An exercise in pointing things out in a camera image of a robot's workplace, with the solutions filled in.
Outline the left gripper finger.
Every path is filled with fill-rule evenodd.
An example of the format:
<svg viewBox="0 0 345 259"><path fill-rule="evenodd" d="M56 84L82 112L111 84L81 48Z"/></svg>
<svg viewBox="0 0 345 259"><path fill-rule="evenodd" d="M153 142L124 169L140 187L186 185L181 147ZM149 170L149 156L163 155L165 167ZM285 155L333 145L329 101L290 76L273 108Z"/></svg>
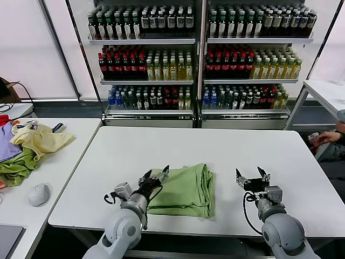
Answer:
<svg viewBox="0 0 345 259"><path fill-rule="evenodd" d="M164 182L169 177L169 165L165 166L162 171L156 174L155 179L158 179L160 182Z"/></svg>
<svg viewBox="0 0 345 259"><path fill-rule="evenodd" d="M139 178L138 184L141 185L151 176L151 170L147 171L143 177Z"/></svg>

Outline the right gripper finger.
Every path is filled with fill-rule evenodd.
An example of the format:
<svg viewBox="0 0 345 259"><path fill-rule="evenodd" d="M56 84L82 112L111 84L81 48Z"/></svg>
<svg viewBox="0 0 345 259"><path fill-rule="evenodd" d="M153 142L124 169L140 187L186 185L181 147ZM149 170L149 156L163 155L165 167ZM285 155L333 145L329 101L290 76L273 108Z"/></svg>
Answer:
<svg viewBox="0 0 345 259"><path fill-rule="evenodd" d="M244 185L247 183L247 179L241 175L238 168L236 168L236 183L239 185Z"/></svg>
<svg viewBox="0 0 345 259"><path fill-rule="evenodd" d="M259 166L257 167L259 174L262 177L263 181L270 181L271 175L267 174L266 171L262 168L260 168Z"/></svg>

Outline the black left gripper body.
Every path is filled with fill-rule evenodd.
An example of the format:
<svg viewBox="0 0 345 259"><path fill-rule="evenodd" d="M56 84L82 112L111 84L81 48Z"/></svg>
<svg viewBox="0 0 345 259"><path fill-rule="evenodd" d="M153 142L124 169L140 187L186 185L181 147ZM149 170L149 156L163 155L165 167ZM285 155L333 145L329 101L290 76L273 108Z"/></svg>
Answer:
<svg viewBox="0 0 345 259"><path fill-rule="evenodd" d="M162 183L159 179L148 178L139 184L137 193L143 195L147 201L150 201L153 191L158 187L162 187Z"/></svg>

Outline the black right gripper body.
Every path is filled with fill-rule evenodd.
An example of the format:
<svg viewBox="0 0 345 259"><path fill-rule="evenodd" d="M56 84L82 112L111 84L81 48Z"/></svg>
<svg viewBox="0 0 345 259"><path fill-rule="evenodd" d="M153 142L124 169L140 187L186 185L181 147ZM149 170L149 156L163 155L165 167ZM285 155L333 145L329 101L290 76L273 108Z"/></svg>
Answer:
<svg viewBox="0 0 345 259"><path fill-rule="evenodd" d="M264 192L265 188L269 185L270 182L262 178L252 178L241 181L241 186L247 192Z"/></svg>

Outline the person hand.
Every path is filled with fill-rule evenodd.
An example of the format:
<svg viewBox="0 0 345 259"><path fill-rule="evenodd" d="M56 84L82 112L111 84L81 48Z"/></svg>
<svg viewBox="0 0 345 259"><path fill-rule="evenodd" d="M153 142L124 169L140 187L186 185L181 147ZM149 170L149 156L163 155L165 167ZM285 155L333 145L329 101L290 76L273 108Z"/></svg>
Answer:
<svg viewBox="0 0 345 259"><path fill-rule="evenodd" d="M314 139L313 144L320 146L327 143L334 143L337 142L340 138L341 134L338 132L323 132Z"/></svg>

